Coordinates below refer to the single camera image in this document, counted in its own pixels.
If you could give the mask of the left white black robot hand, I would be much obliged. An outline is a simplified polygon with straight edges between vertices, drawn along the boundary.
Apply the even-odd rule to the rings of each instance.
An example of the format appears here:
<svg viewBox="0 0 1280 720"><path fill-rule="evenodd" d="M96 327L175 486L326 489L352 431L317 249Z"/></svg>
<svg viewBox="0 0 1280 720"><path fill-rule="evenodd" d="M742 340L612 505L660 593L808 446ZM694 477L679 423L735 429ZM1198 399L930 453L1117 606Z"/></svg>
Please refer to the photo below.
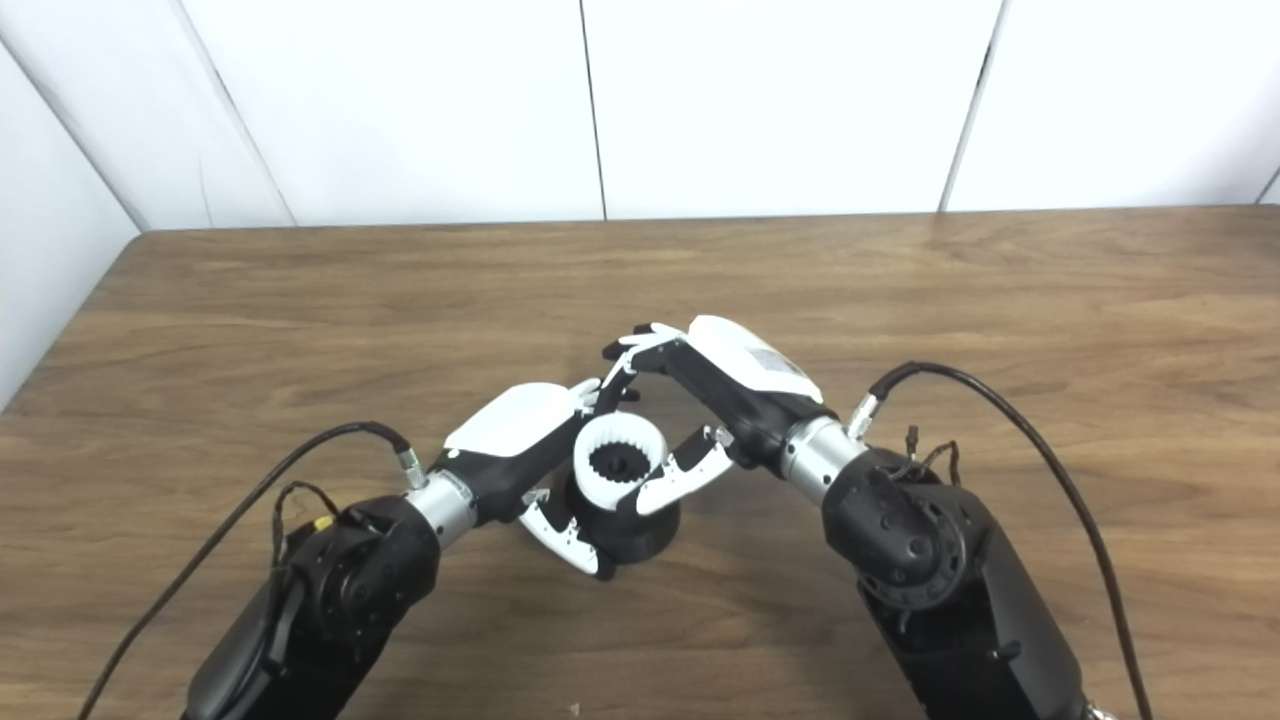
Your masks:
<svg viewBox="0 0 1280 720"><path fill-rule="evenodd" d="M616 565L585 541L566 502L539 484L567 464L595 414L602 383L512 386L445 437L411 503L442 550L493 521L518 521L572 568L608 582Z"/></svg>

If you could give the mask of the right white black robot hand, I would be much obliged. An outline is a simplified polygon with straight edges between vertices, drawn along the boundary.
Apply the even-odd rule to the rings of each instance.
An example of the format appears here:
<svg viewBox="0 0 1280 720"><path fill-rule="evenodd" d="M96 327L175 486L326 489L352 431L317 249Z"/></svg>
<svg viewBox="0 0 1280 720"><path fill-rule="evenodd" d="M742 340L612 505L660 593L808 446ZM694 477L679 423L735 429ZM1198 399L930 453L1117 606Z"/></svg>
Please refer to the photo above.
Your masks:
<svg viewBox="0 0 1280 720"><path fill-rule="evenodd" d="M722 316L699 315L686 331L636 325L602 350L613 365L598 388L595 410L614 410L643 373L675 380L718 420L662 459L614 510L648 518L692 495L732 466L764 468L823 505L836 470L813 470L813 441L838 425L817 384L760 337Z"/></svg>

